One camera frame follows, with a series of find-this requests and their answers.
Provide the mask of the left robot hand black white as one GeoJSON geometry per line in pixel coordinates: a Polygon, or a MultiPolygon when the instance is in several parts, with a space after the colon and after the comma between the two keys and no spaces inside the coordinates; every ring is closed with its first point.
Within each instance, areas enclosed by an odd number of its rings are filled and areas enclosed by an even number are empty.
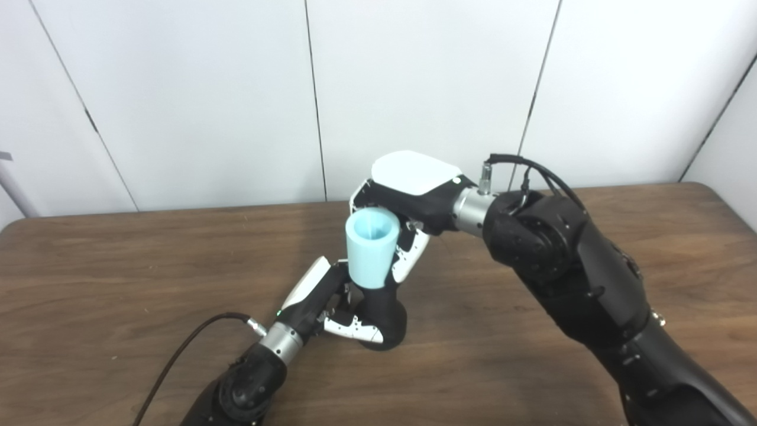
{"type": "Polygon", "coordinates": [[[351,283],[348,260],[331,263],[319,257],[287,295],[276,323],[292,329],[304,343],[322,332],[363,343],[384,343],[377,326],[349,312],[351,283]]]}

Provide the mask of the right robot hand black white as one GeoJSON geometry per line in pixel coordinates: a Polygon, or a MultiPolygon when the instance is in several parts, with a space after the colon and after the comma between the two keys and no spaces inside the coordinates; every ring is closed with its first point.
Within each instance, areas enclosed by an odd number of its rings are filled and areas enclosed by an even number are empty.
{"type": "Polygon", "coordinates": [[[352,280],[364,289],[401,284],[433,235],[479,235],[475,221],[461,218],[476,187],[459,167],[415,151],[376,159],[349,200],[352,280]]]}

